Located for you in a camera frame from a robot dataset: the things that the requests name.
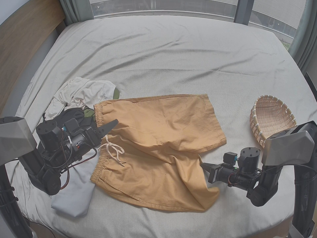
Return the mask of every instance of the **wicker basket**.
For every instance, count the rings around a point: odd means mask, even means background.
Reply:
[[[254,102],[250,124],[256,140],[263,148],[268,137],[297,125],[288,106],[272,95],[262,95]]]

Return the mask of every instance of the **bed frame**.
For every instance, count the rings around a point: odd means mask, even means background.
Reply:
[[[64,18],[59,0],[30,0],[0,25],[0,114],[19,75]]]

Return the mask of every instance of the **white drawstring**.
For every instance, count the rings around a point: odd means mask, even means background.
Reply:
[[[113,158],[113,159],[114,159],[115,161],[117,161],[121,166],[124,167],[124,165],[123,165],[122,163],[126,163],[126,161],[121,161],[121,160],[119,160],[119,153],[124,154],[124,149],[123,149],[121,146],[119,146],[119,145],[110,143],[109,140],[108,140],[108,136],[107,136],[107,135],[105,135],[105,139],[107,140],[107,143],[101,145],[99,149],[101,149],[101,147],[103,147],[103,146],[106,146],[106,150],[107,150],[108,155],[110,155],[111,158]],[[115,157],[112,156],[112,154],[111,154],[110,151],[109,151],[109,146],[111,146],[113,149],[115,149],[115,151],[117,152],[117,158],[115,158]]]

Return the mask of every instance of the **bed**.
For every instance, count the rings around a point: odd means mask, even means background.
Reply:
[[[260,95],[283,100],[298,124],[317,120],[315,98],[282,43],[271,32],[232,22],[131,16],[66,27],[17,112],[32,132],[56,91],[74,77],[109,80],[120,98],[207,93],[227,137],[226,145],[201,156],[208,163],[221,163],[228,151],[260,148],[249,124]],[[50,208],[50,196],[30,183],[21,164],[11,167],[11,184],[23,215],[73,238],[248,237],[289,222],[294,208],[294,169],[285,166],[278,192],[263,207],[253,206],[245,191],[223,183],[213,184],[220,188],[220,197],[203,213],[136,207],[96,187],[88,214],[71,218]]]

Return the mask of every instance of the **curtain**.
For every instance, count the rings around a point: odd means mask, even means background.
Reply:
[[[289,48],[289,53],[305,75],[308,64],[317,47],[317,0],[306,0],[298,31]]]
[[[66,15],[66,25],[93,19],[89,0],[60,0],[60,2]]]

